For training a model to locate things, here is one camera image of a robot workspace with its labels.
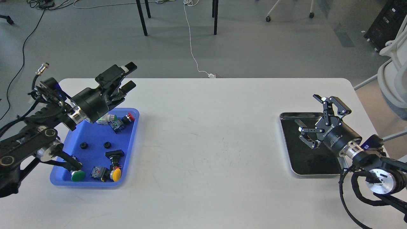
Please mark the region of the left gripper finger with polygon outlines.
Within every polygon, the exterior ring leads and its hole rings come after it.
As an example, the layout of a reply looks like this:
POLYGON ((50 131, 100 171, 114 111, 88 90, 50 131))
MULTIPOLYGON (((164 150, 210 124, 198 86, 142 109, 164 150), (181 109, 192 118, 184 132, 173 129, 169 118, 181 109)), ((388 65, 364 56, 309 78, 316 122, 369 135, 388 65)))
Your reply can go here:
POLYGON ((136 84, 133 81, 127 82, 122 87, 118 87, 113 91, 113 93, 109 96, 109 105, 118 105, 125 100, 125 96, 130 92, 132 89, 136 87, 136 84))
POLYGON ((102 93, 117 93, 122 80, 137 68, 133 62, 120 67, 114 64, 95 78, 99 84, 98 90, 102 93))

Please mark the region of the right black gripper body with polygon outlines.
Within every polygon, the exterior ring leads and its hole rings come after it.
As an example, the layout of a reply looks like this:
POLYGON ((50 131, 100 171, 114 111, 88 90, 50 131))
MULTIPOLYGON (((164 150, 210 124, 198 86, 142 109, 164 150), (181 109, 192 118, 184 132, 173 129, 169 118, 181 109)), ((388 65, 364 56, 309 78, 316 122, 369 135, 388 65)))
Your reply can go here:
POLYGON ((337 126, 323 126, 323 128, 325 133, 322 135, 321 142, 335 157, 341 157, 340 151, 342 151, 348 142, 360 144, 362 141, 362 137, 344 123, 340 123, 337 126))

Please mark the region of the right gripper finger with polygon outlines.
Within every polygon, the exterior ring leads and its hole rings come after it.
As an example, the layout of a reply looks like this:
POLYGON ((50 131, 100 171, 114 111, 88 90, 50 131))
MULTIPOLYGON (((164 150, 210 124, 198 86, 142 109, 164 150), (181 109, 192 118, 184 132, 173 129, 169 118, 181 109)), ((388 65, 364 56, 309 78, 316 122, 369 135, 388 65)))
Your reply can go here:
POLYGON ((314 94, 313 97, 323 104, 323 117, 316 126, 318 128, 337 126, 342 122, 342 118, 350 113, 352 110, 338 97, 321 97, 314 94))
POLYGON ((300 136, 299 138, 303 141, 306 145, 308 145, 311 149, 318 149, 321 141, 320 140, 312 140, 308 133, 315 133, 315 134, 322 134, 325 132, 322 128, 308 128, 305 123, 303 123, 300 119, 295 119, 295 123, 299 126, 300 136))

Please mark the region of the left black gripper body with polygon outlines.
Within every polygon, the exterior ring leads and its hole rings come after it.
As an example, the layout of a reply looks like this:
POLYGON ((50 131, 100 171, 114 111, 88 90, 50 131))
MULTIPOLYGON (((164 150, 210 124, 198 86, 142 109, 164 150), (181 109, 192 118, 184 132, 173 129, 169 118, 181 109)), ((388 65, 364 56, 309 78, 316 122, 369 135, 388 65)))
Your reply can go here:
POLYGON ((83 120, 87 120, 94 123, 108 113, 112 108, 107 92, 108 90, 103 87, 94 89, 87 87, 72 97, 73 110, 70 112, 70 118, 73 122, 78 124, 83 120))

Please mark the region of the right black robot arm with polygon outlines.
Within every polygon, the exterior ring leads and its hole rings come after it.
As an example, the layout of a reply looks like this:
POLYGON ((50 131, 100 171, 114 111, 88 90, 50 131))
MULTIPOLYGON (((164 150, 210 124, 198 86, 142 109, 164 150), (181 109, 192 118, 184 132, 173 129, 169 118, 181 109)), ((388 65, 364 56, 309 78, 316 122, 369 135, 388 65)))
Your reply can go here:
POLYGON ((348 156, 352 160, 350 167, 342 169, 339 180, 340 199, 350 218, 359 227, 367 228, 350 213, 344 201, 343 183, 349 172, 353 173, 352 189, 361 202, 374 207, 389 205, 406 215, 406 202, 393 197, 406 188, 406 163, 387 157, 383 139, 377 135, 361 144, 362 137, 343 122, 351 110, 338 97, 314 94, 314 98, 323 105, 323 115, 313 128, 296 119, 299 138, 311 149, 323 143, 337 157, 348 156))

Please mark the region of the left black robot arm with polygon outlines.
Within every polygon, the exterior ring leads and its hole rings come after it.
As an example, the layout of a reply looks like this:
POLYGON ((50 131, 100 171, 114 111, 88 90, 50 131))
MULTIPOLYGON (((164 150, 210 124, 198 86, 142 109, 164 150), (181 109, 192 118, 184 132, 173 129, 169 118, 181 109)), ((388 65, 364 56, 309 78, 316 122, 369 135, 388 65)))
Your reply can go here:
POLYGON ((60 166, 80 175, 82 163, 63 151, 64 145, 55 127, 62 123, 73 131, 84 120, 96 122, 121 104, 135 88, 133 81, 123 86, 121 82, 136 69, 133 62, 124 66, 115 64, 95 78, 96 88, 87 87, 73 97, 52 77, 39 85, 33 82, 32 107, 1 128, 1 135, 4 135, 17 123, 25 123, 19 133, 1 141, 1 197, 17 194, 21 182, 39 163, 60 166))

